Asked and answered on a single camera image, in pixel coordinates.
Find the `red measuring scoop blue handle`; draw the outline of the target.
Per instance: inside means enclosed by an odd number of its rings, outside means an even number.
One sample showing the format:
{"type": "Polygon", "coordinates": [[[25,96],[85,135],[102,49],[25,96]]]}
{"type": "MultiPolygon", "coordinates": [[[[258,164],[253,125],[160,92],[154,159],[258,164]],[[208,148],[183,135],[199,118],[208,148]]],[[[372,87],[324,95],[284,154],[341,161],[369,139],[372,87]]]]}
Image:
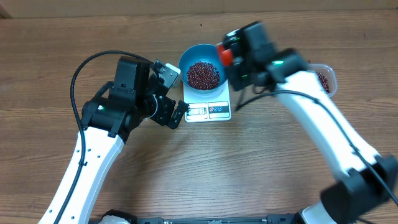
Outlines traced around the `red measuring scoop blue handle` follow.
{"type": "Polygon", "coordinates": [[[222,43],[218,43],[216,45],[216,49],[220,58],[220,62],[225,67],[232,65],[234,60],[233,51],[231,49],[226,49],[222,43]]]}

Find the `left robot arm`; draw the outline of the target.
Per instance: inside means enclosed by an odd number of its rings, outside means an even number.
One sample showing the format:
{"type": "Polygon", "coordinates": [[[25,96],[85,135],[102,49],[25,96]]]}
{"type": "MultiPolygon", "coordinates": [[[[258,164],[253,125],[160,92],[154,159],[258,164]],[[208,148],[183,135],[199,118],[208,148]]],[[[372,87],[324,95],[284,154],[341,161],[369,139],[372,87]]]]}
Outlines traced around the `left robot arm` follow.
{"type": "Polygon", "coordinates": [[[188,105],[167,98],[181,79],[179,68],[143,58],[121,57],[114,81],[85,103],[76,146],[41,223],[88,223],[105,177],[131,131],[149,118],[178,127],[188,105]]]}

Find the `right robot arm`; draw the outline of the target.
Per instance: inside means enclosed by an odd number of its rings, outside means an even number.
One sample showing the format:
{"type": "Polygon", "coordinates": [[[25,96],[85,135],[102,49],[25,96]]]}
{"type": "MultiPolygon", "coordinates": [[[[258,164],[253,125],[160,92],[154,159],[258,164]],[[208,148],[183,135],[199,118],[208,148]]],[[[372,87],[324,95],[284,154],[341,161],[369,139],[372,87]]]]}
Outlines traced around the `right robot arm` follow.
{"type": "Polygon", "coordinates": [[[316,204],[296,213],[294,223],[354,223],[397,200],[397,159],[382,157],[354,130],[298,51],[277,50],[259,21],[227,33],[217,51],[233,89],[253,86],[256,100],[277,97],[306,130],[335,178],[316,204]]]}

